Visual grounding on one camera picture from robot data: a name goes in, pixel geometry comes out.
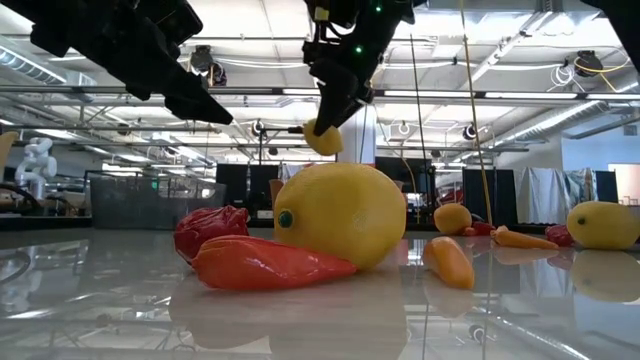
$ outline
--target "carrot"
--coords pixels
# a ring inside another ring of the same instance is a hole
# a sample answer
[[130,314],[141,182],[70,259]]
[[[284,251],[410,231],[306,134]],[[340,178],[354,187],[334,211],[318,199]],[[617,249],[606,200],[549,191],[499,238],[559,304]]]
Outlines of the carrot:
[[558,245],[537,237],[511,231],[506,226],[500,226],[491,236],[500,246],[522,249],[558,249]]
[[448,286],[468,290],[473,288],[473,266],[452,238],[443,236],[431,240],[424,247],[422,258],[429,269]]
[[494,250],[493,256],[503,265],[522,265],[536,260],[548,259],[557,256],[556,250],[549,249],[516,249],[509,247],[498,247]]

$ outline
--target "pillar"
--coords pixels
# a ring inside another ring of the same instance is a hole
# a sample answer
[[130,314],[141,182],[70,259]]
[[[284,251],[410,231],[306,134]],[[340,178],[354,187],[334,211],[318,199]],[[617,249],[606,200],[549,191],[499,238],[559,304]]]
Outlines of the pillar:
[[338,153],[338,162],[375,164],[377,122],[374,106],[367,105],[340,126],[344,150]]

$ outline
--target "white robot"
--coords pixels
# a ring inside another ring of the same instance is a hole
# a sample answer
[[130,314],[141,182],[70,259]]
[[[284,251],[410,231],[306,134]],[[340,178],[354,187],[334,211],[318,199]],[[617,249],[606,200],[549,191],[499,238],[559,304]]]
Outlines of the white robot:
[[37,200],[44,199],[46,180],[58,172],[58,162],[49,156],[52,145],[51,139],[31,139],[24,148],[24,159],[16,169],[16,184],[20,187],[28,186],[29,192]]

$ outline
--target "ceiling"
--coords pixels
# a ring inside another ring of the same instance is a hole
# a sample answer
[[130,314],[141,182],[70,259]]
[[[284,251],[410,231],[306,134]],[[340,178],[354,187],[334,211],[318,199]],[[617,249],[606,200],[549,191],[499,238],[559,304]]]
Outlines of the ceiling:
[[[282,87],[313,88],[313,78],[308,74],[306,65],[302,64],[302,39],[309,36],[311,29],[306,7],[301,0],[235,0],[229,1],[190,1],[204,24],[203,31],[188,40],[182,47],[183,58],[197,44],[213,46],[214,57],[224,66],[228,76],[228,87]],[[602,59],[605,66],[626,66],[607,74],[607,79],[614,86],[621,86],[621,79],[635,73],[628,62],[627,55],[620,41],[606,18],[598,16],[598,11],[582,6],[580,2],[568,1],[575,9],[567,13],[554,13],[544,17],[546,21],[537,23],[539,28],[531,29],[531,19],[539,16],[533,8],[521,6],[521,2],[486,2],[493,4],[490,8],[480,8],[478,2],[471,1],[467,9],[467,33],[469,36],[470,62],[472,71],[478,70],[483,62],[490,59],[496,51],[500,52],[499,61],[488,67],[473,82],[476,91],[527,91],[527,92],[562,92],[579,91],[611,91],[601,77],[581,78],[573,80],[564,73],[558,74],[558,67],[565,59],[573,61],[578,50],[593,50]],[[374,75],[372,82],[377,89],[411,90],[415,89],[413,62],[410,42],[412,36],[415,45],[415,63],[417,82],[423,90],[464,90],[467,83],[467,70],[463,66],[465,51],[462,46],[462,25],[460,12],[447,9],[446,2],[432,2],[432,8],[416,9],[416,24],[401,24],[395,34],[394,41],[386,52],[383,65]],[[523,27],[529,35],[518,39]],[[31,24],[10,10],[0,6],[0,34],[11,41],[21,54],[33,56],[43,66],[54,71],[76,71],[95,80],[97,85],[122,85],[102,68],[70,51],[65,58],[58,59],[29,42]],[[453,59],[459,60],[453,65]],[[38,85],[38,83],[22,74],[0,66],[0,84],[4,85]],[[56,125],[51,121],[66,126],[83,124],[84,126],[117,126],[128,123],[132,126],[166,127],[167,131],[175,131],[185,126],[194,126],[174,117],[158,102],[153,106],[123,106],[126,95],[96,95],[95,100],[109,103],[111,106],[86,106],[84,115],[80,115],[81,103],[75,103],[61,95],[42,95],[14,93],[30,103],[59,114],[47,116],[42,109],[37,110],[24,104],[18,108],[13,100],[4,100],[0,96],[0,107],[5,110],[28,110],[28,117],[18,115],[11,118],[13,123],[29,123],[34,125]],[[256,150],[239,151],[232,149],[234,144],[255,143],[256,137],[251,135],[251,126],[257,119],[268,125],[287,127],[301,125],[313,118],[317,112],[315,98],[286,98],[260,96],[220,96],[219,100],[226,105],[237,123],[231,126],[220,126],[216,132],[189,131],[171,132],[169,135],[161,131],[133,131],[126,136],[119,136],[113,131],[83,131],[71,135],[76,139],[102,139],[115,142],[149,142],[154,139],[170,140],[175,144],[184,143],[217,143],[229,144],[228,148],[210,149],[207,153],[215,161],[247,161],[256,158]],[[469,146],[462,138],[462,128],[469,125],[472,119],[471,106],[460,102],[433,102],[422,100],[420,114],[424,124],[424,142],[428,146]],[[483,102],[477,106],[476,114],[479,127],[485,139],[499,136],[519,124],[544,113],[551,106],[544,103],[494,103]],[[409,125],[418,129],[418,107],[415,102],[393,102],[378,99],[375,103],[377,119],[385,136],[379,132],[378,144],[401,145],[406,141],[420,141],[418,131],[409,134],[399,132],[399,127]],[[276,136],[275,143],[295,144],[301,141],[296,135],[286,132]],[[126,147],[102,147],[110,154],[130,152]],[[174,158],[163,157],[157,148],[142,148],[153,160],[175,161]],[[205,154],[205,148],[191,148]],[[273,160],[319,160],[309,151],[281,149],[277,157],[265,154],[265,158]],[[404,156],[421,156],[419,151],[405,151]]]

